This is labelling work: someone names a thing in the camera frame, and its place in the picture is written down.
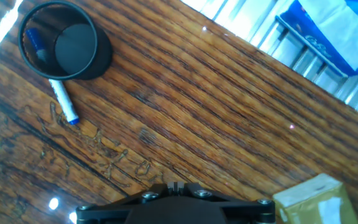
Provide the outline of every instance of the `pen holder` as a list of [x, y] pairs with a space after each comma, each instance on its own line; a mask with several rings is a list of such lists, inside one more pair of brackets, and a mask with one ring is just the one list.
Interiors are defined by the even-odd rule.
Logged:
[[70, 2], [33, 8], [20, 26], [19, 49], [31, 69], [54, 80], [97, 78], [112, 60], [106, 33]]

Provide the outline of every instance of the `wood grain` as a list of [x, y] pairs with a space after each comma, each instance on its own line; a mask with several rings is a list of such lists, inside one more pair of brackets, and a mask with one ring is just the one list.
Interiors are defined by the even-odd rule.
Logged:
[[114, 57], [103, 77], [65, 83], [70, 126], [17, 48], [41, 2], [21, 4], [0, 44], [0, 223], [68, 223], [79, 204], [179, 180], [255, 200], [323, 172], [358, 213], [358, 112], [179, 0], [72, 1]]

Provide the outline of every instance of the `blue pen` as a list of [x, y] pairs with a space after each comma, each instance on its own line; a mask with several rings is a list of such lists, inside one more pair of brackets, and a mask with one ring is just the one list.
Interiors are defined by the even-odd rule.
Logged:
[[[38, 58], [48, 64], [48, 53], [45, 49], [45, 44], [42, 41], [40, 33], [37, 28], [30, 28], [25, 31], [25, 34], [29, 38], [32, 46], [35, 49], [35, 53]], [[50, 85], [53, 88], [53, 91], [56, 94], [57, 101], [60, 103], [62, 107], [63, 113], [65, 114], [67, 121], [69, 124], [74, 125], [80, 122], [80, 118], [74, 110], [73, 103], [70, 100], [70, 97], [67, 94], [65, 86], [62, 81], [59, 80], [49, 80]]]

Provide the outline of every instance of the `wooden table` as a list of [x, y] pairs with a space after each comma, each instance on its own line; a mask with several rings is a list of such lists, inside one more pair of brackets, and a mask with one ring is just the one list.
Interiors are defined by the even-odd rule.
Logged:
[[0, 43], [0, 223], [68, 223], [78, 205], [179, 180], [255, 200], [322, 172], [358, 213], [358, 112], [179, 0], [73, 1], [115, 53], [103, 77], [65, 83], [70, 126], [17, 47], [41, 2]]

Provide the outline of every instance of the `screw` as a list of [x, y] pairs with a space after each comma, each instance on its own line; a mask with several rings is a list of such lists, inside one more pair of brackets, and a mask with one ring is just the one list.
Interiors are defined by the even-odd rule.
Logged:
[[153, 198], [158, 197], [158, 194], [157, 194], [157, 193], [154, 193], [154, 192], [144, 192], [144, 193], [142, 194], [142, 197], [143, 197], [144, 199], [153, 199]]
[[194, 192], [194, 194], [196, 194], [199, 197], [209, 197], [212, 195], [212, 193], [207, 190], [197, 190]]
[[95, 205], [91, 204], [91, 205], [82, 205], [82, 206], [79, 206], [78, 209], [79, 210], [88, 210], [92, 207], [94, 207]]
[[262, 205], [267, 205], [268, 203], [270, 203], [272, 201], [270, 199], [263, 198], [263, 199], [259, 199], [258, 202], [261, 203]]

